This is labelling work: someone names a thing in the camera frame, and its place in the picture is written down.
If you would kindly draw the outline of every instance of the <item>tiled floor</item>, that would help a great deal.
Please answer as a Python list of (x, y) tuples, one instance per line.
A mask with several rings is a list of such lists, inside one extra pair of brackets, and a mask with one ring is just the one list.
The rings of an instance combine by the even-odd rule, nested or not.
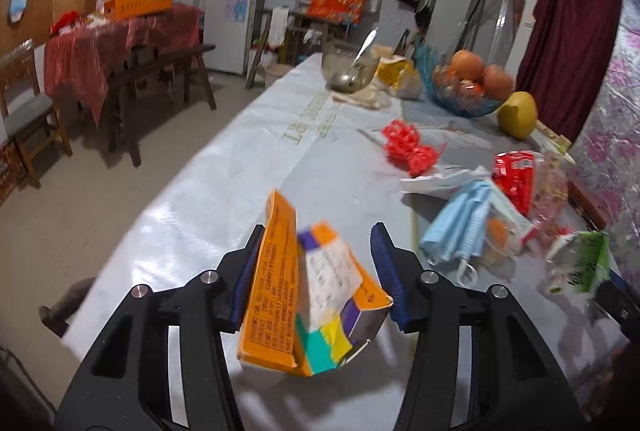
[(237, 76), (215, 75), (212, 82), (213, 112), (197, 86), (186, 108), (178, 100), (181, 89), (173, 102), (167, 96), (137, 101), (138, 169), (123, 149), (108, 154), (106, 133), (88, 121), (69, 128), (73, 157), (60, 148), (38, 157), (41, 189), (24, 182), (0, 206), (0, 343), (56, 406), (79, 363), (41, 324), (38, 306), (96, 275), (144, 207), (260, 93), (245, 90)]

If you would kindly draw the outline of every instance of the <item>green and white package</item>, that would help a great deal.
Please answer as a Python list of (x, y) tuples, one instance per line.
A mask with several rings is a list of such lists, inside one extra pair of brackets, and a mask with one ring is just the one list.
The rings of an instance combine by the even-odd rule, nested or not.
[(609, 276), (609, 236), (600, 231), (559, 236), (546, 261), (550, 293), (593, 293)]

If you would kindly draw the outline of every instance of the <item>blue face mask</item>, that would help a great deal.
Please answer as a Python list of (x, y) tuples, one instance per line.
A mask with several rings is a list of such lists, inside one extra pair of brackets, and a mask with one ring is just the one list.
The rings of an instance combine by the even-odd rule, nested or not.
[(480, 256), (490, 191), (486, 181), (470, 182), (447, 202), (420, 241), (428, 264)]

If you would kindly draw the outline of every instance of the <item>red tablecloth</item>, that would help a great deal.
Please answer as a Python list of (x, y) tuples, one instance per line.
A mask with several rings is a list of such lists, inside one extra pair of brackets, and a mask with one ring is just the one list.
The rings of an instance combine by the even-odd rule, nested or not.
[(97, 28), (80, 28), (47, 41), (44, 90), (55, 97), (60, 85), (70, 83), (74, 97), (91, 108), (98, 124), (107, 97), (107, 76), (129, 57), (134, 46), (178, 50), (199, 42), (198, 10), (186, 5)]

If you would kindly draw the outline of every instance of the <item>red box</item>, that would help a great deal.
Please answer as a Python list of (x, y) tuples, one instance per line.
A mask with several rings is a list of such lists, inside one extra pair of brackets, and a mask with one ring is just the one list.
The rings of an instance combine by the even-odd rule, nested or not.
[(308, 13), (317, 18), (357, 24), (365, 0), (311, 0)]

